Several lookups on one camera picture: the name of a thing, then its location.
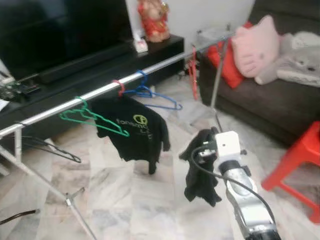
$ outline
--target rack leg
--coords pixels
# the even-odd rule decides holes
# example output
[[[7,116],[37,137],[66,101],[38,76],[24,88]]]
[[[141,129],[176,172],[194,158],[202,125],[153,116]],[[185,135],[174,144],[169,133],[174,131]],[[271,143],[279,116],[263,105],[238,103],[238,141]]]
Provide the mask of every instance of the rack leg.
[[[3,176],[8,176],[10,174],[9,169],[3,166],[1,162],[0,162],[0,174],[2,174]]]
[[[214,117],[215,117],[216,122],[218,124],[220,132],[222,132],[223,130],[222,130],[219,118],[218,118],[218,113],[216,110],[216,102],[217,102],[218,89],[219,89],[219,84],[220,84],[220,80],[221,80],[221,73],[222,73],[222,69],[224,66],[224,60],[225,60],[227,48],[228,48],[228,38],[223,41],[222,51],[221,51],[221,49],[219,49],[220,62],[219,62],[219,66],[218,66],[218,69],[217,69],[216,75],[215,75],[213,92],[212,92],[212,97],[211,97],[211,105],[210,105],[211,109],[213,110],[213,114],[214,114]]]
[[[212,93],[211,105],[210,105],[212,109],[215,109],[215,107],[216,107],[217,94],[218,94],[219,84],[220,84],[220,80],[221,80],[222,68],[224,66],[225,55],[227,52],[227,47],[228,47],[228,39],[224,40],[224,42],[223,42],[222,52],[219,51],[220,62],[219,62],[219,66],[218,66],[218,69],[217,69],[216,75],[215,75],[213,93]]]
[[[79,193],[82,193],[84,190],[85,189],[82,187],[80,190],[78,190],[76,193],[72,194],[70,197],[69,197],[69,194],[67,193],[66,194],[66,204],[70,207],[70,209],[73,212],[74,216],[76,217],[78,222],[81,224],[81,226],[83,227],[85,232],[88,234],[88,236],[92,240],[97,240],[96,236],[94,235],[94,233],[92,232],[92,230],[90,229],[90,227],[86,223],[85,219],[83,218],[83,216],[79,212],[78,208],[76,207],[74,199],[73,199],[73,196],[76,196]]]
[[[79,221],[80,225],[83,227],[85,232],[89,235],[89,237],[92,240],[97,240],[97,238],[95,237],[94,233],[89,228],[88,224],[86,223],[86,221],[82,217],[81,213],[79,212],[79,210],[77,209],[77,207],[74,204],[73,197],[77,196],[80,193],[83,193],[83,191],[85,190],[83,187],[79,191],[77,191],[76,193],[74,193],[72,195],[69,195],[68,193],[67,194],[63,194],[55,186],[53,186],[51,184],[51,182],[49,182],[45,177],[43,177],[36,170],[34,170],[31,167],[23,164],[21,161],[17,161],[15,156],[13,156],[10,152],[8,152],[6,149],[4,149],[1,145],[0,145],[0,155],[5,157],[6,159],[8,159],[11,163],[16,165],[18,168],[20,168],[25,173],[35,177],[35,179],[37,179],[40,183],[46,185],[51,192],[56,194],[60,199],[64,200],[66,202],[66,204],[68,205],[68,207],[71,208],[72,213],[74,214],[76,219]]]

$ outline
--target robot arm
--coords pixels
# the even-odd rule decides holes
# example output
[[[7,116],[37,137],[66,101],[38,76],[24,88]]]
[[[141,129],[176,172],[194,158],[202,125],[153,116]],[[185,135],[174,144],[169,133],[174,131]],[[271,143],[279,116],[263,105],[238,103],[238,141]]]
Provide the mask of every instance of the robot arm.
[[[262,197],[256,194],[257,186],[250,178],[249,168],[242,167],[240,164],[241,149],[238,134],[229,131],[218,133],[214,138],[215,141],[204,143],[198,157],[217,154],[214,166],[221,172],[219,177],[224,179],[226,196],[233,205],[235,219],[243,238],[245,240],[281,240],[270,207]]]

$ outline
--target black wire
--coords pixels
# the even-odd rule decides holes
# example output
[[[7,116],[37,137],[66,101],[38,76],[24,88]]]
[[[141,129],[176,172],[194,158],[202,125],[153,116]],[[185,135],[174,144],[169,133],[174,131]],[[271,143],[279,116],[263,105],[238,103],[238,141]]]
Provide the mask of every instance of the black wire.
[[[12,221],[13,219],[16,219],[16,218],[19,218],[19,217],[22,217],[22,216],[25,216],[25,215],[35,214],[35,213],[37,213],[38,211],[39,211],[39,210],[36,209],[36,210],[31,210],[31,211],[20,212],[20,213],[18,213],[18,214],[16,214],[16,215],[13,215],[13,216],[11,216],[11,217],[8,217],[8,218],[5,219],[5,220],[0,221],[0,225],[6,224],[7,222]]]
[[[247,191],[249,191],[250,193],[252,193],[253,195],[255,195],[266,207],[268,213],[270,214],[272,220],[273,220],[273,223],[276,223],[275,221],[275,216],[270,208],[270,206],[268,205],[268,203],[266,202],[266,200],[263,199],[262,196],[260,196],[258,193],[256,193],[255,191],[253,191],[251,188],[247,187],[246,185],[242,184],[241,182],[238,182],[232,178],[229,178],[229,177],[226,177],[226,176],[222,176],[222,175],[219,175],[219,174],[216,174],[216,173],[213,173],[211,171],[208,171],[204,168],[202,168],[201,166],[198,165],[198,163],[196,162],[194,156],[195,156],[195,153],[199,150],[205,150],[205,149],[208,149],[206,146],[200,146],[200,147],[197,147],[195,148],[192,153],[191,153],[191,161],[192,163],[201,171],[203,171],[204,173],[206,174],[209,174],[211,176],[214,176],[216,178],[219,178],[219,179],[223,179],[223,180],[226,180],[226,181],[230,181],[232,183],[235,183],[235,184],[238,184],[239,186],[243,187],[244,189],[246,189]]]
[[[221,124],[220,124],[220,120],[219,120],[219,118],[218,118],[218,112],[215,110],[215,119],[216,119],[216,122],[218,123],[218,127],[219,127],[219,131],[222,133],[223,131],[222,131],[222,126],[221,126]]]

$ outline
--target metal rod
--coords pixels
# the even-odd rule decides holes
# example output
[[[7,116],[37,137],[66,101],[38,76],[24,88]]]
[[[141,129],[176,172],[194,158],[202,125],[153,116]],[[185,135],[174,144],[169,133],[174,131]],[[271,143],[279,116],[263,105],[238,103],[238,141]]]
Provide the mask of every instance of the metal rod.
[[[222,72],[222,68],[224,65],[224,60],[225,60],[225,56],[226,56],[226,52],[227,52],[227,46],[228,46],[228,41],[226,39],[226,40],[224,40],[224,43],[223,43],[222,52],[220,52],[220,62],[219,62],[219,66],[218,66],[218,69],[217,69],[216,75],[215,75],[213,92],[212,92],[212,97],[211,97],[211,105],[210,105],[212,109],[216,108],[218,89],[219,89],[219,84],[220,84],[220,80],[221,80],[221,72]]]
[[[19,127],[14,132],[14,149],[15,159],[18,163],[21,163],[21,152],[22,152],[22,129]]]
[[[76,196],[78,196],[79,194],[82,194],[84,192],[85,192],[85,188],[82,187],[78,191],[76,191],[75,193],[71,194],[70,198],[74,199]]]
[[[51,184],[51,182],[49,182],[45,177],[43,177],[40,173],[38,173],[36,170],[32,169],[31,167],[23,164],[22,162],[17,162],[15,156],[13,156],[10,152],[4,149],[1,145],[0,145],[0,154],[4,156],[6,159],[8,159],[11,163],[16,165],[18,168],[20,168],[22,171],[26,172],[31,176],[34,176],[38,181],[46,185],[50,191],[55,193],[62,200],[64,201],[66,200],[66,195],[63,194],[61,191],[59,191],[56,187],[54,187]]]
[[[66,204],[70,207],[71,211],[73,212],[74,216],[76,217],[76,219],[78,220],[80,225],[85,230],[86,234],[88,234],[88,236],[90,236],[90,238],[92,240],[97,240],[95,234],[92,232],[91,228],[86,223],[84,217],[81,215],[78,208],[76,207],[73,198],[68,198],[68,195],[67,195],[67,199],[66,199]]]
[[[218,124],[219,132],[223,133],[223,129],[222,129],[219,117],[218,117],[218,112],[217,112],[217,110],[215,108],[212,108],[212,109],[214,111],[214,116],[215,116],[216,123]]]
[[[217,39],[215,39],[214,42],[207,43],[207,44],[197,48],[196,51],[203,51],[203,50],[207,49],[208,47],[216,44],[217,42],[224,41],[224,40],[226,40],[228,38],[229,38],[229,36],[224,36],[224,37],[221,37],[221,38],[217,38]],[[167,66],[169,66],[171,64],[174,64],[174,63],[176,63],[176,62],[178,62],[178,61],[180,61],[180,60],[182,60],[184,58],[187,58],[187,57],[189,57],[191,55],[192,55],[192,52],[180,53],[180,54],[178,54],[176,56],[173,56],[171,58],[168,58],[167,60],[164,60],[164,61],[162,61],[160,63],[157,63],[155,65],[147,67],[147,68],[143,69],[142,71],[145,74],[151,74],[151,73],[153,73],[155,71],[158,71],[158,70],[160,70],[162,68],[165,68],[165,67],[167,67]],[[134,74],[131,74],[129,76],[126,76],[126,77],[120,79],[119,82],[122,83],[122,84],[128,84],[128,83],[130,83],[130,82],[132,82],[134,80],[139,79],[140,77],[143,77],[143,75],[141,73],[137,73],[136,72]],[[113,83],[110,83],[110,84],[108,84],[106,86],[100,87],[100,88],[98,88],[96,90],[93,90],[91,92],[88,92],[88,93],[86,93],[86,94],[84,94],[84,95],[82,95],[80,97],[83,100],[90,100],[90,99],[93,99],[93,98],[95,98],[95,97],[97,97],[99,95],[102,95],[102,94],[104,94],[104,93],[106,93],[108,91],[111,91],[112,89],[118,88],[118,87],[119,87],[119,84],[113,82]],[[67,101],[67,102],[65,102],[65,103],[63,103],[61,105],[53,107],[53,108],[51,108],[49,110],[46,110],[46,111],[44,111],[42,113],[39,113],[39,114],[37,114],[35,116],[32,116],[32,117],[30,117],[28,119],[25,119],[25,120],[21,121],[21,124],[17,123],[17,124],[11,125],[11,126],[9,126],[9,127],[7,127],[7,128],[5,128],[5,129],[0,131],[0,139],[2,137],[4,137],[4,136],[10,134],[10,133],[15,132],[17,128],[23,128],[25,125],[31,125],[31,124],[37,123],[37,122],[39,122],[39,121],[41,121],[43,119],[49,118],[49,117],[51,117],[51,116],[53,116],[55,114],[58,114],[58,113],[63,112],[65,110],[69,109],[69,108],[72,108],[72,107],[74,107],[74,106],[76,106],[76,105],[78,105],[80,103],[82,103],[82,101],[80,99],[73,99],[73,100]]]

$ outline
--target pink pillow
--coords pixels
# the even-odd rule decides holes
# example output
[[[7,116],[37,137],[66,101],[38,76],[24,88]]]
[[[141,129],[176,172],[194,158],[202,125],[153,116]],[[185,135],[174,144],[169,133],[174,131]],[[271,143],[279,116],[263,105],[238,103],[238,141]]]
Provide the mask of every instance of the pink pillow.
[[[239,27],[231,42],[235,65],[247,78],[256,77],[279,55],[279,35],[270,15],[249,29]]]

